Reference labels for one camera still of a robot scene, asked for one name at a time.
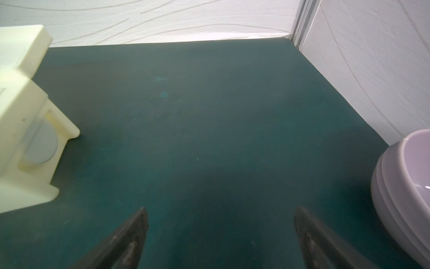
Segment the cream plastic wrap dispenser box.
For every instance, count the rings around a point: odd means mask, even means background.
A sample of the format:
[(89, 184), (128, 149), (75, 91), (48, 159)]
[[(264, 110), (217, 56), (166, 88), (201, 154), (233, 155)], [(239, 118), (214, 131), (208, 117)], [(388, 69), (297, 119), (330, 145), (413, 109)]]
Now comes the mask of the cream plastic wrap dispenser box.
[(42, 25), (1, 28), (2, 213), (54, 200), (54, 172), (80, 135), (33, 80), (51, 42)]

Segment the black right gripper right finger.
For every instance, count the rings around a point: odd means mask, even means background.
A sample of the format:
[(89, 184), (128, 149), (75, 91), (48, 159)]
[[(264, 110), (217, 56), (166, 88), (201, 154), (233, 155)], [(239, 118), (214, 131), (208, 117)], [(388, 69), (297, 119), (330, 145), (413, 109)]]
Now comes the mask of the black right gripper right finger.
[(294, 228), (307, 269), (376, 269), (377, 266), (321, 220), (299, 206)]

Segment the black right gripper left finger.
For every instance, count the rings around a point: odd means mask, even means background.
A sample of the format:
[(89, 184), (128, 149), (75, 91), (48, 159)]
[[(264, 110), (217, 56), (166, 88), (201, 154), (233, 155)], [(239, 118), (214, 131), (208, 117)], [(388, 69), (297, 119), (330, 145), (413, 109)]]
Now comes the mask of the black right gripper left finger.
[(72, 269), (138, 268), (149, 229), (148, 213), (140, 208)]

